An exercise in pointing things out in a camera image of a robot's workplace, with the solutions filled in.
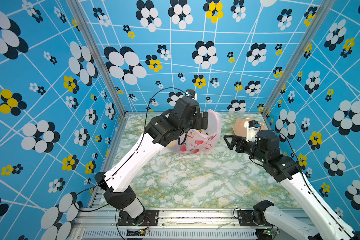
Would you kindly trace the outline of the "pink scalloped plastic plate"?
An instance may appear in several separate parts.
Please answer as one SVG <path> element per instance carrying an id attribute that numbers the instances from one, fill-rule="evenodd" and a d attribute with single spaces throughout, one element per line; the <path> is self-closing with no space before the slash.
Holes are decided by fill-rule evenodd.
<path id="1" fill-rule="evenodd" d="M 248 121 L 251 121 L 251 120 L 255 120 L 255 119 L 252 118 L 252 117 L 249 117 L 249 118 L 246 118 L 246 119 L 237 119 L 236 123 L 233 125 L 233 130 L 234 130 L 235 135 L 246 138 L 247 133 L 246 133 L 246 128 L 245 128 L 245 123 L 248 122 Z M 266 129 L 266 126 L 265 126 L 264 122 L 259 122 L 259 124 L 261 125 L 260 131 Z"/>

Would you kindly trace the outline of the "pink plastic bag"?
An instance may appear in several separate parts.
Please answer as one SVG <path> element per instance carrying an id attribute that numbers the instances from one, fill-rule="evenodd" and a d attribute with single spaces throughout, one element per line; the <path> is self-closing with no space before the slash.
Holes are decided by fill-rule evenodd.
<path id="1" fill-rule="evenodd" d="M 185 135 L 180 136 L 178 140 L 172 141 L 168 145 L 168 149 L 177 154 L 185 153 L 205 153 L 209 154 L 217 145 L 222 133 L 222 119 L 221 115 L 212 110 L 209 113 L 208 127 L 206 130 L 189 130 L 187 138 Z"/>

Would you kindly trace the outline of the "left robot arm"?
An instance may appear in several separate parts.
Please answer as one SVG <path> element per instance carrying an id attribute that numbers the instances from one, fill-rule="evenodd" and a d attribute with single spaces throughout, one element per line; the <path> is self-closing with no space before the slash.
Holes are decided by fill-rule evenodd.
<path id="1" fill-rule="evenodd" d="M 208 113 L 201 112 L 194 97 L 180 98 L 173 109 L 150 120 L 137 143 L 107 172 L 99 172 L 95 180 L 104 192 L 106 202 L 128 213 L 135 224 L 146 217 L 146 209 L 130 186 L 143 166 L 170 142 L 186 136 L 189 130 L 205 130 Z"/>

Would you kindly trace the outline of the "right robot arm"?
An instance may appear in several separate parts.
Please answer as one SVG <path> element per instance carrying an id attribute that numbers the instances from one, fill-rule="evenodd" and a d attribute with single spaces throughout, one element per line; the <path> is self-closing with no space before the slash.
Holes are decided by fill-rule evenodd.
<path id="1" fill-rule="evenodd" d="M 253 142 L 240 136 L 224 136 L 224 140 L 230 150 L 256 160 L 294 197 L 313 225 L 297 220 L 268 200 L 254 206 L 254 222 L 275 226 L 297 240 L 360 240 L 360 231 L 344 222 L 312 187 L 301 167 L 281 153 L 280 139 L 275 132 L 263 130 L 256 136 Z"/>

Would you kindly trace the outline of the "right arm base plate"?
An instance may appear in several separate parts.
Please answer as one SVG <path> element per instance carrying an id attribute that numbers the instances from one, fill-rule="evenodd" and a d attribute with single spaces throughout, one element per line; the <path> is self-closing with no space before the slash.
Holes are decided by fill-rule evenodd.
<path id="1" fill-rule="evenodd" d="M 241 227 L 262 227 L 266 225 L 265 223 L 258 224 L 251 210 L 235 210 L 234 217 L 239 221 Z"/>

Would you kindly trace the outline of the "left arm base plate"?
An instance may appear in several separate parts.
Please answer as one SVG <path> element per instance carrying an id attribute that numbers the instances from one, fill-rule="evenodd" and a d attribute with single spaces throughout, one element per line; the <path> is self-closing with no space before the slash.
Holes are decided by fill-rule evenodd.
<path id="1" fill-rule="evenodd" d="M 157 226 L 159 210 L 144 210 L 138 217 L 132 218 L 126 211 L 120 210 L 116 217 L 118 226 Z"/>

